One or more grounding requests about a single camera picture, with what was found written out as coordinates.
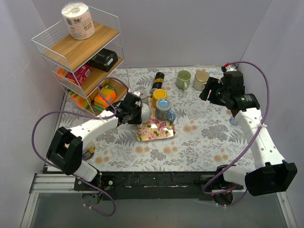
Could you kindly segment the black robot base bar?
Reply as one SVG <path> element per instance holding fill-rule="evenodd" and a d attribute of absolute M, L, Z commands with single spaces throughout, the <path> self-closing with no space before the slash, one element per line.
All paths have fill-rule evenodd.
<path fill-rule="evenodd" d="M 115 200 L 199 199 L 212 200 L 202 187 L 214 171 L 107 171 L 99 177 L 99 188 Z"/>

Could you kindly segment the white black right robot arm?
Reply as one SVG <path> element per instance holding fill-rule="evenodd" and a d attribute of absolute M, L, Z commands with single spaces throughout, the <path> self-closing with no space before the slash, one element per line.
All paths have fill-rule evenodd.
<path fill-rule="evenodd" d="M 252 196 L 283 192 L 295 175 L 296 165 L 288 163 L 278 151 L 262 120 L 259 102 L 254 94 L 246 94 L 243 74 L 240 71 L 223 73 L 221 79 L 210 77 L 200 99 L 225 106 L 241 127 L 251 150 L 255 170 L 227 165 L 218 168 L 216 175 L 204 186 L 215 184 L 225 189 L 231 183 L 246 187 Z"/>

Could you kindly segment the blue glazed mug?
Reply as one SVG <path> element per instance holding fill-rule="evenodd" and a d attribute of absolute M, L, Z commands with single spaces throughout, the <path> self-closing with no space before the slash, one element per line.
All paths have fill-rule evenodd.
<path fill-rule="evenodd" d="M 155 117 L 159 121 L 174 122 L 176 114 L 172 110 L 171 101 L 167 98 L 161 98 L 156 102 Z"/>

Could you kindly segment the cream mug with black handle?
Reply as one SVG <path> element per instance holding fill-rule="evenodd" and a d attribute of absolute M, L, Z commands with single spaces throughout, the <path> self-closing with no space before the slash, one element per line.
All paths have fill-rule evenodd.
<path fill-rule="evenodd" d="M 205 88 L 205 85 L 209 79 L 209 74 L 205 71 L 198 71 L 195 74 L 193 87 L 198 90 L 202 91 Z"/>

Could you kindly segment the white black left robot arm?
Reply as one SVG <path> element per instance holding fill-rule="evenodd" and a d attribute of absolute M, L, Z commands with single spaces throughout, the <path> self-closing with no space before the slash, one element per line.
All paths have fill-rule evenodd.
<path fill-rule="evenodd" d="M 101 185 L 101 172 L 82 159 L 83 152 L 99 135 L 122 124 L 142 123 L 140 92 L 127 93 L 114 107 L 103 110 L 96 119 L 71 129 L 60 127 L 55 132 L 47 152 L 47 159 L 66 175 L 75 175 L 85 185 L 96 190 Z"/>

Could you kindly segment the light green ceramic mug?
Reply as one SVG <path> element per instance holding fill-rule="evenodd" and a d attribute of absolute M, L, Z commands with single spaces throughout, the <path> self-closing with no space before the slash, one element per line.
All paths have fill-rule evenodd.
<path fill-rule="evenodd" d="M 191 80 L 191 73 L 187 70 L 181 70 L 177 74 L 176 86 L 179 89 L 187 90 Z"/>

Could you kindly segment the white grey mug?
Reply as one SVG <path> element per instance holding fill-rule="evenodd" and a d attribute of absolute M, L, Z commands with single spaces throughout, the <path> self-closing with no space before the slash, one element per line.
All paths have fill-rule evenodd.
<path fill-rule="evenodd" d="M 142 123 L 149 122 L 151 115 L 152 113 L 150 107 L 147 104 L 142 104 L 142 111 L 141 111 Z"/>

